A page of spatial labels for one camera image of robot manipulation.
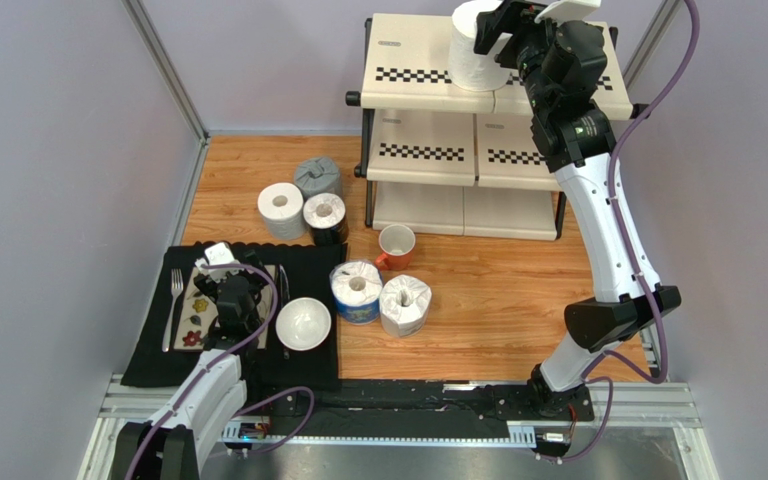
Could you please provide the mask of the white embossed paper roll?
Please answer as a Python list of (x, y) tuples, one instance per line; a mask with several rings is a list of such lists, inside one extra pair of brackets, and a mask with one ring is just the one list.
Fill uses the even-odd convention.
[(287, 182), (269, 185), (260, 192), (257, 200), (259, 214), (268, 232), (278, 240), (295, 240), (306, 233), (303, 207), (301, 191)]

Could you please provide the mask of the blue-wrapped paper roll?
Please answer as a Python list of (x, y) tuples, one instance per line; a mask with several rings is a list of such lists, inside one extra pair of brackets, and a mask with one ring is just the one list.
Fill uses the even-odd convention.
[(368, 260), (344, 262), (330, 274), (337, 313), (352, 325), (369, 324), (380, 317), (379, 297), (383, 286), (381, 273)]

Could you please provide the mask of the white plastic-wrapped paper roll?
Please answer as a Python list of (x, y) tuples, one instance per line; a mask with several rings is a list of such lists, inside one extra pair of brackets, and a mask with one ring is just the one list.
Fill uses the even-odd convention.
[(432, 301), (432, 289), (424, 281), (398, 275), (389, 280), (379, 296), (384, 331), (395, 338), (418, 333), (425, 325)]

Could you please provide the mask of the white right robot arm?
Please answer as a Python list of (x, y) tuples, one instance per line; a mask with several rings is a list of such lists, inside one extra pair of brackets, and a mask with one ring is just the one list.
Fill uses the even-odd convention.
[(594, 95), (607, 67), (591, 1), (505, 1), (477, 18), (473, 50), (513, 69), (532, 110), (534, 144), (570, 201), (593, 276), (592, 298), (565, 308), (566, 335), (529, 380), (534, 411), (553, 418), (584, 394), (585, 377), (623, 342), (679, 306), (638, 238), (621, 187), (611, 122)]

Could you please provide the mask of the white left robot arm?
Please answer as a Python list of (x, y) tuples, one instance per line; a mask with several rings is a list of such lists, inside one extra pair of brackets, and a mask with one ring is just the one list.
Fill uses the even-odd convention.
[(201, 353), (162, 408), (118, 434), (111, 479), (198, 479), (226, 424), (247, 400), (243, 358), (276, 317), (272, 303), (259, 326), (237, 343)]

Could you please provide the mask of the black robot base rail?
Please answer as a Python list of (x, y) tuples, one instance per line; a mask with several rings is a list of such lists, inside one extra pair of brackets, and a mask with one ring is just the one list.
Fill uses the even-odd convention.
[(531, 384), (343, 380), (334, 390), (282, 393), (263, 387), (224, 441), (250, 447), (295, 440), (441, 445), (512, 441), (563, 456), (577, 425), (595, 420), (589, 390), (543, 401)]

